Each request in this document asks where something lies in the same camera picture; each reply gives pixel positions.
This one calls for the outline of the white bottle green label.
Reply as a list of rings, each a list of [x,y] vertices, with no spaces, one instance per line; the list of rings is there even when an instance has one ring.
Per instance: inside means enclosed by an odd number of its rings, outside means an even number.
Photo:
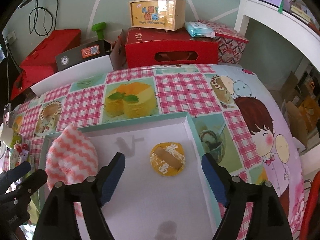
[[[0,140],[5,146],[13,149],[15,144],[20,144],[22,142],[22,136],[7,125],[1,124]]]

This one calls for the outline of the red pink hair scrunchie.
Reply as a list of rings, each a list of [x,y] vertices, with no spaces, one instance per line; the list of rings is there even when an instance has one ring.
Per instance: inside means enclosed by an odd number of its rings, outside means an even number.
[[[29,154],[29,145],[27,143],[16,143],[14,145],[14,152],[19,155],[28,155]]]

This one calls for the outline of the checkered cake pattern tablecloth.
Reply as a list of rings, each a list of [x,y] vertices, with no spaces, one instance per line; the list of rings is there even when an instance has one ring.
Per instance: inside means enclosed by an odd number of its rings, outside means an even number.
[[[304,211],[299,153],[277,103],[249,70],[215,64],[101,74],[21,104],[12,128],[29,143],[35,168],[45,170],[50,146],[68,125],[81,132],[83,127],[180,112],[194,123],[201,160],[209,153],[246,183],[237,239],[292,239]],[[46,207],[54,192],[47,182],[36,191],[37,208]],[[217,231],[226,208],[211,193]],[[80,201],[72,208],[76,238],[90,239]]]

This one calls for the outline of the teal shallow cardboard tray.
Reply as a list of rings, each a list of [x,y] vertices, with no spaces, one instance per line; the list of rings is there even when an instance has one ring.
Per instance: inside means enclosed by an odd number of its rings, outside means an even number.
[[[102,212],[115,239],[212,239],[216,231],[213,196],[201,168],[200,142],[186,112],[83,127],[98,154],[99,166],[117,152],[126,164]],[[157,174],[151,150],[177,142],[185,167],[173,177]]]

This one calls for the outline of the red chair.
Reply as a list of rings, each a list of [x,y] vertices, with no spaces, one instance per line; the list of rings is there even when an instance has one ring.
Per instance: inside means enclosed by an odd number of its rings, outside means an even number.
[[[319,187],[320,173],[317,172],[312,183],[306,203],[299,239],[320,239],[319,237]]]

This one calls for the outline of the white foam board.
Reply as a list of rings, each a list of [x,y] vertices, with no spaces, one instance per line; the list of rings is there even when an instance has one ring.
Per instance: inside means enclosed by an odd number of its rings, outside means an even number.
[[[36,96],[81,79],[113,71],[109,55],[97,57],[57,72],[31,86]]]

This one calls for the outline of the red patterned gift box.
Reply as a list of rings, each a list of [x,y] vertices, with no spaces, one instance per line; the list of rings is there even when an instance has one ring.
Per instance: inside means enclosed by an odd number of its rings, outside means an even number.
[[[238,31],[223,23],[199,20],[212,28],[218,43],[218,61],[222,63],[239,64],[249,40]]]

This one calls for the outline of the black box with qr code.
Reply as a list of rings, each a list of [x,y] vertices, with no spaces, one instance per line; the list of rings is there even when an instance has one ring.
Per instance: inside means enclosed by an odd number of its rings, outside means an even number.
[[[63,71],[74,65],[85,61],[96,59],[97,57],[110,55],[112,44],[106,40],[97,40],[94,42],[82,44],[73,49],[64,51],[55,57],[58,71]]]

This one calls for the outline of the pink white zigzag towel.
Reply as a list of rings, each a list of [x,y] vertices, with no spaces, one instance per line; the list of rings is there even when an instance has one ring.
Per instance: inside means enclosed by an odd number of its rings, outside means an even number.
[[[98,173],[98,155],[91,141],[75,126],[68,125],[50,146],[45,172],[48,189],[55,183],[65,185],[83,182]]]

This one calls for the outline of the wooden window gift box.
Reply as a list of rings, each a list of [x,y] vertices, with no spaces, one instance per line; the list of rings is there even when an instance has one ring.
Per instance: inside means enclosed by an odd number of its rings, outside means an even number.
[[[184,27],[185,0],[134,0],[129,2],[131,26],[176,31]]]

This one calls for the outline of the round yellow snack packet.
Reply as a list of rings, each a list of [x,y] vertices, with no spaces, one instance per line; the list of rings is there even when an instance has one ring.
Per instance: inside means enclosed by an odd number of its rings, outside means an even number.
[[[161,142],[150,152],[153,170],[165,177],[176,176],[184,170],[185,152],[178,142]]]

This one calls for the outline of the green dumbbell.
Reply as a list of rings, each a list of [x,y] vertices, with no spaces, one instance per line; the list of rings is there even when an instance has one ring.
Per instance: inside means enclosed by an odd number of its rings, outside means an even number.
[[[92,25],[92,31],[96,33],[99,40],[104,39],[104,30],[106,29],[106,22],[100,22]]]

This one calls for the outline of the blue wet wipes pack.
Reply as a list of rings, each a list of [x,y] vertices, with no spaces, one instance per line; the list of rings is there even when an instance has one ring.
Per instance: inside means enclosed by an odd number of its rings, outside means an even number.
[[[191,37],[215,38],[215,31],[201,22],[185,22],[184,27]]]

